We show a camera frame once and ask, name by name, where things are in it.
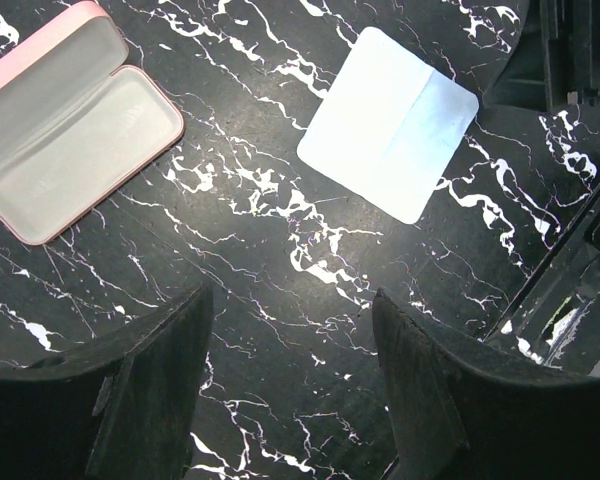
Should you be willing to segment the pink glasses case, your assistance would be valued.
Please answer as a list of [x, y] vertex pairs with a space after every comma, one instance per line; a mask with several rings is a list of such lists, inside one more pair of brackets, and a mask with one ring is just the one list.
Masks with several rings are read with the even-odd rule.
[[0, 59], [0, 220], [42, 245], [183, 134], [109, 14], [80, 1]]

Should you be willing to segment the light blue cleaning cloth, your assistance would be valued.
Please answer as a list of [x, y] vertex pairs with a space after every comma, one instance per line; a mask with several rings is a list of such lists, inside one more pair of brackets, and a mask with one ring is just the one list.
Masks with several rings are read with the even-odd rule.
[[478, 110], [474, 93], [367, 27], [297, 155], [394, 219], [414, 224]]

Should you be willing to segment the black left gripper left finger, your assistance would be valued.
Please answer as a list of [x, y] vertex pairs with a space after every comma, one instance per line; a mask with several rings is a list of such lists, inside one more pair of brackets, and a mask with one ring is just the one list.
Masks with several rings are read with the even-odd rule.
[[0, 368], [0, 479], [180, 479], [214, 320], [199, 285], [25, 368]]

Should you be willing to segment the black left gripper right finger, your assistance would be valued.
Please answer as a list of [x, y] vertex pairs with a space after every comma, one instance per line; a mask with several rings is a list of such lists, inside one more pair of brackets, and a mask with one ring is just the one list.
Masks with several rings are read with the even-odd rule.
[[600, 479], [600, 378], [492, 348], [379, 290], [373, 333], [404, 479]]

